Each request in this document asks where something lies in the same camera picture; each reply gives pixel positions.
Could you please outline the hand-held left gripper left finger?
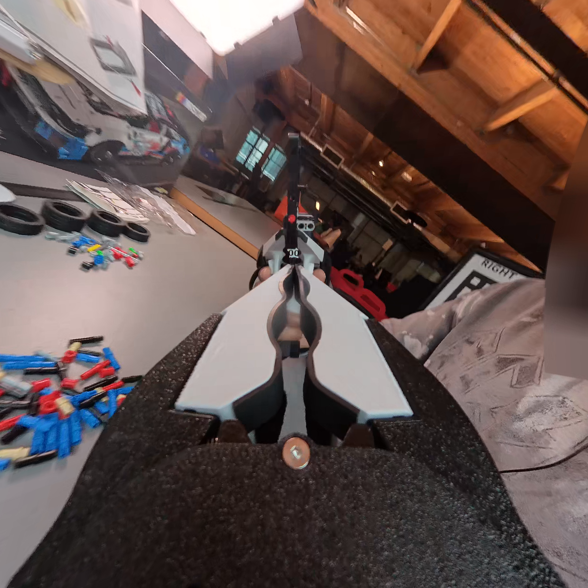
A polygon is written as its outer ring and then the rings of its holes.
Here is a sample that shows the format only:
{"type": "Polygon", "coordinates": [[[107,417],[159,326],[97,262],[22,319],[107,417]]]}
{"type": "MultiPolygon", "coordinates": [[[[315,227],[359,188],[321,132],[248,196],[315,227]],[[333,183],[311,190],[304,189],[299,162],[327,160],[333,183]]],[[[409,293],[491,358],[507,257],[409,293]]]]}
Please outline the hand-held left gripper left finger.
{"type": "Polygon", "coordinates": [[[237,420],[256,442],[277,442],[287,404],[279,336],[292,292],[283,268],[223,311],[175,410],[237,420]]]}

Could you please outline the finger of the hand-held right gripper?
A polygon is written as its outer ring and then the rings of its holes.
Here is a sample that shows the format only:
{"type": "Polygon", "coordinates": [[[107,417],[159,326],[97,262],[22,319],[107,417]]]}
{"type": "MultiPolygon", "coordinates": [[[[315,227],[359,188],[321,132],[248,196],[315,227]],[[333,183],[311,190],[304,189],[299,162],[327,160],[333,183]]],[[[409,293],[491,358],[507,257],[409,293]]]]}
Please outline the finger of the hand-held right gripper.
{"type": "Polygon", "coordinates": [[[264,245],[261,246],[258,252],[258,275],[261,275],[263,268],[270,269],[270,275],[280,271],[283,267],[288,267],[291,264],[286,260],[285,236],[284,232],[277,232],[264,245]]]}
{"type": "Polygon", "coordinates": [[[329,253],[304,231],[300,232],[300,257],[303,268],[308,272],[313,273],[315,270],[320,269],[326,276],[330,276],[331,260],[329,253]]]}

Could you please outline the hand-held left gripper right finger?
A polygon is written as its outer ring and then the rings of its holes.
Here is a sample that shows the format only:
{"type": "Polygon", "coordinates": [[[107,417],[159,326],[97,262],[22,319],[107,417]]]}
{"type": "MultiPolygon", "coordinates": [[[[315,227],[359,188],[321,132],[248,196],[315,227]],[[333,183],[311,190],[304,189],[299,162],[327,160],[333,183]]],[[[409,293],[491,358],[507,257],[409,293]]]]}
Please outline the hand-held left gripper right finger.
{"type": "Polygon", "coordinates": [[[304,268],[296,269],[296,298],[309,343],[303,383],[308,437],[330,445],[353,425],[413,419],[363,312],[304,268]]]}

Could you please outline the black building frame assembly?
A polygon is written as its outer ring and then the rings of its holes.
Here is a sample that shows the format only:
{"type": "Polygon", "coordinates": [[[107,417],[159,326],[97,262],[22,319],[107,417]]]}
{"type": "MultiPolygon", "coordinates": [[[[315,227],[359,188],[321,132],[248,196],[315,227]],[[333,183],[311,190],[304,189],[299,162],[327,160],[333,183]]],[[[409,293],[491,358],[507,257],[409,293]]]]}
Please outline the black building frame assembly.
{"type": "Polygon", "coordinates": [[[282,261],[280,267],[300,265],[313,274],[320,264],[316,252],[305,241],[308,253],[302,252],[298,244],[298,212],[300,201],[300,135],[290,133],[288,135],[288,189],[286,215],[283,219],[284,246],[282,249],[282,261]]]}

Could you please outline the cluster of mixed small parts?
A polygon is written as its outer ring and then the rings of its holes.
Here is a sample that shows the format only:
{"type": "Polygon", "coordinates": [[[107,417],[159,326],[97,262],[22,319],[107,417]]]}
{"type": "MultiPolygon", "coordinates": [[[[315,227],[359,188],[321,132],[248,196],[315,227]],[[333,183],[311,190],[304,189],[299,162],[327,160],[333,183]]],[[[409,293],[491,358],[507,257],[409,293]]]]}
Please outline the cluster of mixed small parts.
{"type": "Polygon", "coordinates": [[[134,247],[124,248],[109,237],[95,238],[84,232],[66,232],[54,228],[44,229],[43,235],[48,241],[63,244],[67,257],[76,259],[84,272],[107,270],[116,262],[133,269],[145,257],[143,251],[134,247]]]}

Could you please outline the building instruction booklet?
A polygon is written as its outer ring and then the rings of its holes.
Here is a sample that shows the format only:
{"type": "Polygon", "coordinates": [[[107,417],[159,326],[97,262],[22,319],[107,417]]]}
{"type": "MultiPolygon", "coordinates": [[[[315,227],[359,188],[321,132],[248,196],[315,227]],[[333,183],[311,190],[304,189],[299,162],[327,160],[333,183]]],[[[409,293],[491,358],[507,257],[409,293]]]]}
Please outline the building instruction booklet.
{"type": "Polygon", "coordinates": [[[113,110],[146,114],[139,1],[1,1],[1,9],[113,110]]]}

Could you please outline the person's right forearm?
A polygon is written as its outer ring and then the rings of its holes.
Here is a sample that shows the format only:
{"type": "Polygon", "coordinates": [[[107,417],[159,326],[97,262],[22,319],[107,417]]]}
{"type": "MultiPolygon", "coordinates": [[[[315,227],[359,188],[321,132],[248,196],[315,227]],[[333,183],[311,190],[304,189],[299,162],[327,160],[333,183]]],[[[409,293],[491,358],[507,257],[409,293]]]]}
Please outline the person's right forearm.
{"type": "Polygon", "coordinates": [[[435,351],[445,349],[459,336],[500,330],[519,318],[529,318],[536,309],[542,310],[545,284],[538,278],[496,283],[433,309],[401,319],[384,319],[380,325],[425,363],[435,351]]]}

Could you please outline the grey desk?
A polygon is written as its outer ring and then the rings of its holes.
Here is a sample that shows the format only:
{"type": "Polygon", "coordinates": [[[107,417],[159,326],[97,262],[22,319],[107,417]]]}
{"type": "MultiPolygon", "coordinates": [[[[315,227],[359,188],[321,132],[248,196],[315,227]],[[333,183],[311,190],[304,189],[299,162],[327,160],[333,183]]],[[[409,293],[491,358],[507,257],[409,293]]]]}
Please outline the grey desk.
{"type": "MultiPolygon", "coordinates": [[[[74,337],[103,335],[122,375],[144,375],[210,315],[247,292],[255,261],[174,204],[195,236],[154,225],[133,269],[86,272],[68,244],[1,232],[1,353],[63,353],[74,337]]],[[[102,428],[73,455],[1,472],[1,587],[47,534],[102,428]]]]}

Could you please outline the person's right hand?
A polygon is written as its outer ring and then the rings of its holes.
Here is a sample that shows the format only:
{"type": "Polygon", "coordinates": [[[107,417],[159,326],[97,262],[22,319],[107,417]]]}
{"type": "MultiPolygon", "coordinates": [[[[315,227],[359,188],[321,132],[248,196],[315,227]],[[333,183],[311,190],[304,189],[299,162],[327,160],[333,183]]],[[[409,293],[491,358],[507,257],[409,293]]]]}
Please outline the person's right hand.
{"type": "MultiPolygon", "coordinates": [[[[313,232],[313,239],[322,247],[322,249],[331,253],[334,244],[342,234],[341,221],[332,221],[328,224],[322,224],[321,227],[322,232],[313,232]]],[[[259,272],[254,279],[254,286],[267,280],[271,275],[271,269],[265,264],[265,262],[262,262],[259,272]]],[[[277,340],[280,344],[298,342],[300,351],[309,349],[311,346],[300,325],[300,305],[296,300],[288,303],[286,309],[286,325],[277,340]]]]}

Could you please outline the red chair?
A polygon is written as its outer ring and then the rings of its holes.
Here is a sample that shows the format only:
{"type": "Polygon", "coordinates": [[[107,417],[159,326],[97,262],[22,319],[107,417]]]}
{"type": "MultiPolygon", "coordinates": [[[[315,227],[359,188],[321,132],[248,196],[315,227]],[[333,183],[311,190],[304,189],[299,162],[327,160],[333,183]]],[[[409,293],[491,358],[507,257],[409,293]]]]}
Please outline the red chair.
{"type": "Polygon", "coordinates": [[[330,283],[340,296],[350,304],[355,305],[369,318],[378,321],[388,318],[384,302],[365,287],[364,279],[361,275],[350,269],[338,270],[332,268],[330,283]]]}

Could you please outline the grey table with wooden edge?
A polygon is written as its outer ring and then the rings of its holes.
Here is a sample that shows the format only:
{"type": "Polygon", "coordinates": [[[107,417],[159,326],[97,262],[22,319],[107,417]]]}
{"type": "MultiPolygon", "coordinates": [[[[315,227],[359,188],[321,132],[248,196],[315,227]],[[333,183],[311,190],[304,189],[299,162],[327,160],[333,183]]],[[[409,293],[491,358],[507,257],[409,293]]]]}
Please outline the grey table with wooden edge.
{"type": "Polygon", "coordinates": [[[197,219],[256,259],[260,248],[280,230],[272,216],[224,190],[180,175],[171,198],[197,219]]]}

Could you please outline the paned window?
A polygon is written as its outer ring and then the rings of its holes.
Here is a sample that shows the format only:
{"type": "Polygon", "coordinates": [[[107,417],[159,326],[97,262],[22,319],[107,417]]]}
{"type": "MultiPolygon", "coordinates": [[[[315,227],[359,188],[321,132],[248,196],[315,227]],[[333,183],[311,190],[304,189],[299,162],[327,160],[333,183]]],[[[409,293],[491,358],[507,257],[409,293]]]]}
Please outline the paned window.
{"type": "Polygon", "coordinates": [[[259,168],[263,177],[274,183],[284,166],[287,157],[279,145],[271,143],[268,136],[258,128],[252,127],[235,157],[235,162],[249,172],[259,168]]]}

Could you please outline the clear plastic bags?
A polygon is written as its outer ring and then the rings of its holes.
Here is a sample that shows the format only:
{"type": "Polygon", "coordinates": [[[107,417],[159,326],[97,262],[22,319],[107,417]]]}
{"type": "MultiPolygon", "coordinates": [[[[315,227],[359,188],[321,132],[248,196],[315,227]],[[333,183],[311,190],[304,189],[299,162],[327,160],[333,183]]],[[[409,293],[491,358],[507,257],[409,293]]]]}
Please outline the clear plastic bags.
{"type": "Polygon", "coordinates": [[[99,171],[99,174],[114,194],[149,221],[161,224],[170,231],[196,235],[195,229],[171,205],[169,192],[165,187],[142,187],[115,178],[104,171],[99,171]]]}

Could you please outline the white marker sign board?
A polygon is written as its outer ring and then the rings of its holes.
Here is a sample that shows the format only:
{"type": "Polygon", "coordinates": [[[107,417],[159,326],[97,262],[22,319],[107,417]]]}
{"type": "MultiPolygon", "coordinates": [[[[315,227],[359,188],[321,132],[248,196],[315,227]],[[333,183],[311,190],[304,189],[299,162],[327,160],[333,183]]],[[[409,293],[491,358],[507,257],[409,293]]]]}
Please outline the white marker sign board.
{"type": "Polygon", "coordinates": [[[447,301],[496,283],[509,283],[527,278],[544,279],[544,275],[504,256],[475,248],[441,280],[418,310],[433,309],[447,301]]]}

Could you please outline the black toy car set box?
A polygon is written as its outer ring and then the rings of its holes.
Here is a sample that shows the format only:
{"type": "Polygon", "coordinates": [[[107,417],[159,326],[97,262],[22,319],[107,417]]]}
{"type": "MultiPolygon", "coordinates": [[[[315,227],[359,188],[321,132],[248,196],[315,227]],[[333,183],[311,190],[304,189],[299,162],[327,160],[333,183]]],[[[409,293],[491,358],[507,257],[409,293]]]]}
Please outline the black toy car set box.
{"type": "Polygon", "coordinates": [[[171,58],[179,58],[180,65],[189,60],[172,43],[167,54],[162,51],[167,47],[156,38],[161,30],[142,10],[141,17],[146,114],[116,112],[78,82],[49,91],[84,130],[61,155],[72,172],[102,179],[99,171],[104,171],[140,185],[173,183],[195,136],[212,117],[170,67],[171,58]]]}

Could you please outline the person's torso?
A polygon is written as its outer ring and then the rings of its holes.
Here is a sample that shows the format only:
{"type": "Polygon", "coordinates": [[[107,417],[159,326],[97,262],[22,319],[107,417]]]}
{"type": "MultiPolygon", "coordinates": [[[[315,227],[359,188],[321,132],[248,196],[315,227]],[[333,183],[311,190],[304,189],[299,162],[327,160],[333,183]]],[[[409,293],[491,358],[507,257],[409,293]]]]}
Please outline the person's torso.
{"type": "Polygon", "coordinates": [[[426,361],[489,450],[568,587],[587,587],[587,382],[543,367],[542,314],[459,336],[426,361]]]}

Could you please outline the shiny sticker sheet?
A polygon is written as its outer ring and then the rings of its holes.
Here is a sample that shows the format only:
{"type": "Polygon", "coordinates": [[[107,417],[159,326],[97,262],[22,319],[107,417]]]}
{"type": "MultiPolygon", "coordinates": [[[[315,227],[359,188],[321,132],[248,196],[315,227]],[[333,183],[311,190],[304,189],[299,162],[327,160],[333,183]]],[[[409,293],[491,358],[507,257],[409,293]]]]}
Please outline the shiny sticker sheet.
{"type": "Polygon", "coordinates": [[[149,219],[107,187],[96,187],[67,180],[66,188],[95,209],[116,215],[124,222],[147,223],[149,219]]]}

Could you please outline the pile of small connector pins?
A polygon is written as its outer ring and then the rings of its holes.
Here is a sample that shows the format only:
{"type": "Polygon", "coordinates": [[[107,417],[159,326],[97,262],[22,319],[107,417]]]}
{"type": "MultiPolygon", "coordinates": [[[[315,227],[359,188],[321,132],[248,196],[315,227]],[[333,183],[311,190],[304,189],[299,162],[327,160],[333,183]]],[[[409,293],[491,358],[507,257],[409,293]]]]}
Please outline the pile of small connector pins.
{"type": "Polygon", "coordinates": [[[1,473],[70,457],[86,430],[105,427],[142,375],[122,376],[103,335],[60,354],[1,354],[1,473]]]}

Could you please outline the bright studio light panel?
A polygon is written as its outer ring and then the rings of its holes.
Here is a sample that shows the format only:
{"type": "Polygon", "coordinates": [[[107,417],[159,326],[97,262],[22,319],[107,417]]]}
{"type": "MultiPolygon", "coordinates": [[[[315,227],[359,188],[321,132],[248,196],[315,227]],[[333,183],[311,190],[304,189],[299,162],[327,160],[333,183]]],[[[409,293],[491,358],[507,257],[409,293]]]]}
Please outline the bright studio light panel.
{"type": "Polygon", "coordinates": [[[223,56],[302,8],[305,1],[171,1],[223,56]]]}

